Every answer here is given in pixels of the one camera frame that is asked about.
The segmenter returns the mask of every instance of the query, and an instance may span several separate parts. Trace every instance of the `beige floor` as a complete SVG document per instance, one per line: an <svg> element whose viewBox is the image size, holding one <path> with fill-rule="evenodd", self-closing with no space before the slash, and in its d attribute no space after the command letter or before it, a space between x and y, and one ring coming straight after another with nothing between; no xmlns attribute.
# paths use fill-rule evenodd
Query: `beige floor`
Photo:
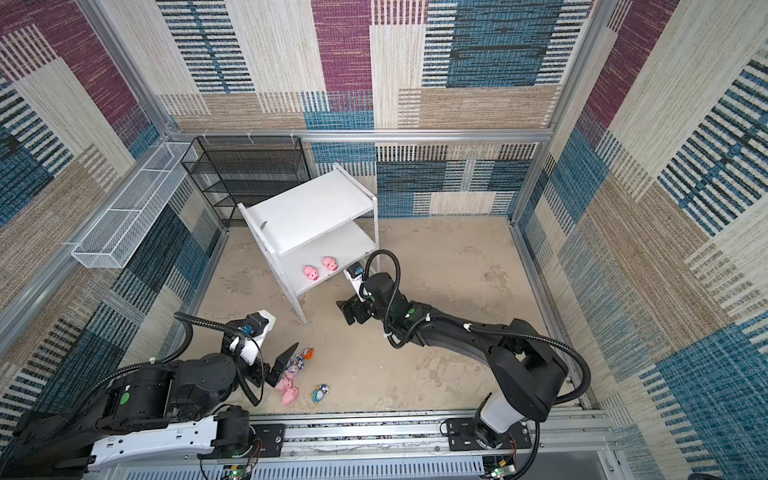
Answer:
<svg viewBox="0 0 768 480"><path fill-rule="evenodd" d="M360 224L368 230L372 222ZM473 320L508 323L517 317L546 333L503 218L381 220L379 227L381 247L400 260L401 291L409 299ZM394 275L388 260L382 267ZM475 408L498 389L490 369L474 360L413 344L395 350L374 319L348 326L336 301L352 294L341 273L328 279L301 299L310 324L300 325L249 230L232 229L198 315L226 322L269 310L277 321L264 344L265 361L272 363L294 342L300 349L314 347L315 355L296 377L300 397L292 406L282 406L269 387L258 408L240 390L229 402L262 413L457 409ZM196 328L182 358L218 351L220 339L220 333ZM330 392L314 405L310 395L319 383Z"/></svg>

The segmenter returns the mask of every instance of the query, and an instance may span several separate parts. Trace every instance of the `pink toy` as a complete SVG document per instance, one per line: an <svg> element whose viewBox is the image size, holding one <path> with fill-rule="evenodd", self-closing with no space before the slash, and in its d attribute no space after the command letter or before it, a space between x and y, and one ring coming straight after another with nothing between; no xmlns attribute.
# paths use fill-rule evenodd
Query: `pink toy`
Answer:
<svg viewBox="0 0 768 480"><path fill-rule="evenodd" d="M293 380L289 379L288 377L284 376L280 381L275 385L275 390L278 392L285 392L288 389L293 388Z"/></svg>
<svg viewBox="0 0 768 480"><path fill-rule="evenodd" d="M283 399L281 400L281 402L285 406L290 406L298 398L299 398L299 389L294 386L287 389L285 392L283 392Z"/></svg>
<svg viewBox="0 0 768 480"><path fill-rule="evenodd" d="M333 257L323 257L323 266L332 272L339 268L339 264L336 263L336 259Z"/></svg>
<svg viewBox="0 0 768 480"><path fill-rule="evenodd" d="M320 278L320 274L317 272L317 268L310 265L304 267L304 276L310 280L317 280Z"/></svg>
<svg viewBox="0 0 768 480"><path fill-rule="evenodd" d="M281 402L285 406L292 405L299 398L299 389L293 386L293 380L287 377L283 377L275 385L275 390L283 393Z"/></svg>

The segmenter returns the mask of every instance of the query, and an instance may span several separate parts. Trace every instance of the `black wire rack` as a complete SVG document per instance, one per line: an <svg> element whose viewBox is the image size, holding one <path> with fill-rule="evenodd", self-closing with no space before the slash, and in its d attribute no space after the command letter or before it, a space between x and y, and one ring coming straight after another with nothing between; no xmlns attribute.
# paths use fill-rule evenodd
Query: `black wire rack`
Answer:
<svg viewBox="0 0 768 480"><path fill-rule="evenodd" d="M296 137L197 137L189 146L195 161L181 164L225 227L245 227L237 208L251 207L310 179Z"/></svg>

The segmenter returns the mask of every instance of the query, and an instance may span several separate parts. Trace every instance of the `metal bracket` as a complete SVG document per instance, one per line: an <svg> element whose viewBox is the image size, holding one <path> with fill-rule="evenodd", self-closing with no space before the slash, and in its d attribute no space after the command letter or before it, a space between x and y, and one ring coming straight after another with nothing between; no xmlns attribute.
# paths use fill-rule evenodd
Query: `metal bracket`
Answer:
<svg viewBox="0 0 768 480"><path fill-rule="evenodd" d="M475 419L447 419L445 427L448 429L448 445L451 452L467 452L469 450L483 450L483 447L475 438ZM515 422L507 431L515 439L518 449L531 448L531 435L528 433L528 427L524 422ZM509 437L497 450L512 449L512 442Z"/></svg>

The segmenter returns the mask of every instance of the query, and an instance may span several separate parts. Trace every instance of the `wire mesh basket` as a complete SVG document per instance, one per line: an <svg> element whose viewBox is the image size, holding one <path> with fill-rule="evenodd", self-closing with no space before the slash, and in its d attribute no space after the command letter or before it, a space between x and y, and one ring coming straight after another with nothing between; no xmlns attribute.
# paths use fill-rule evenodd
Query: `wire mesh basket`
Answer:
<svg viewBox="0 0 768 480"><path fill-rule="evenodd" d="M159 147L99 217L72 256L86 268L124 268L186 175L187 143Z"/></svg>

